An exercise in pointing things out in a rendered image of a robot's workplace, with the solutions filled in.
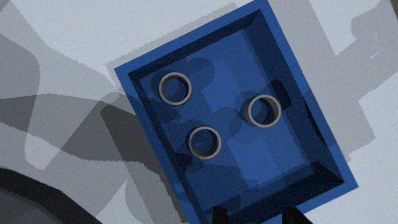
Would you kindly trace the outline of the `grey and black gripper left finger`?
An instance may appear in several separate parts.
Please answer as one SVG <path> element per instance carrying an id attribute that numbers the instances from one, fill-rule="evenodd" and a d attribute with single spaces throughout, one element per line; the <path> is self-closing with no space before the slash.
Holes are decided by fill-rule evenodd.
<path id="1" fill-rule="evenodd" d="M 226 209 L 213 206 L 212 224 L 230 224 Z"/>

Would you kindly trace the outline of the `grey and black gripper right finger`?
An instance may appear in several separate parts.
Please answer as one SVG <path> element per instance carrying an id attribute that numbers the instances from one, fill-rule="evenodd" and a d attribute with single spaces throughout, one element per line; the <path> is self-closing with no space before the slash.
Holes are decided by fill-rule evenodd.
<path id="1" fill-rule="evenodd" d="M 282 224 L 313 224 L 297 207 L 282 211 Z"/>

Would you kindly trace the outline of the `blue crate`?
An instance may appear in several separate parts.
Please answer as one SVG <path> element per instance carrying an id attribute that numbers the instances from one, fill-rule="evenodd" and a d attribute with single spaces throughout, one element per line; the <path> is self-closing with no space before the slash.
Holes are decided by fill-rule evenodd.
<path id="1" fill-rule="evenodd" d="M 358 184 L 268 0 L 253 0 L 114 69 L 189 224 L 212 224 L 213 206 L 230 224 L 282 224 L 282 210 L 303 214 Z M 159 83 L 188 77 L 192 96 L 166 103 Z M 271 95 L 281 106 L 262 128 L 246 102 Z M 200 125 L 221 149 L 211 159 L 188 145 Z"/>

